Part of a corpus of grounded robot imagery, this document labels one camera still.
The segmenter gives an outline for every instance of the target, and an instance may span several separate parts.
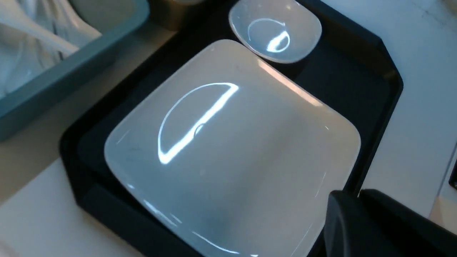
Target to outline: white square plate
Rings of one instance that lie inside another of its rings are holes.
[[[360,136],[239,43],[217,41],[112,131],[106,161],[158,220],[207,257],[304,256]]]

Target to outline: black tray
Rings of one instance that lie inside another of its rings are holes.
[[[114,127],[147,95],[210,43],[236,40],[228,23],[235,0],[215,1],[148,58],[63,135],[60,153],[77,204],[146,256],[201,255],[145,210],[111,174],[104,143]],[[298,0],[322,22],[316,49],[296,64],[270,64],[350,120],[361,151],[345,190],[357,194],[403,89],[382,43],[368,30],[319,0]],[[310,256],[325,256],[320,237]]]

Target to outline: teal bin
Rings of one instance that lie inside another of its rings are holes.
[[[146,0],[70,0],[103,36],[0,99],[0,141],[30,123],[112,64],[123,38],[149,16]]]

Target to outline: white oval dish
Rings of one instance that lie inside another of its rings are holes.
[[[295,0],[240,0],[228,19],[241,43],[277,63],[305,58],[322,35],[316,15]]]
[[[206,257],[305,256],[360,136],[241,44],[217,41],[109,135],[122,185]]]

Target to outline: countertop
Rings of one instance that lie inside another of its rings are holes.
[[[455,5],[449,0],[324,2],[379,35],[404,80],[363,187],[379,189],[424,217],[441,211],[431,219],[447,227],[442,217],[457,215],[457,195],[445,181],[457,142]],[[58,141],[172,35],[147,23],[125,40],[112,67],[0,143],[0,248],[9,245],[21,257],[140,256],[75,205],[58,160]]]

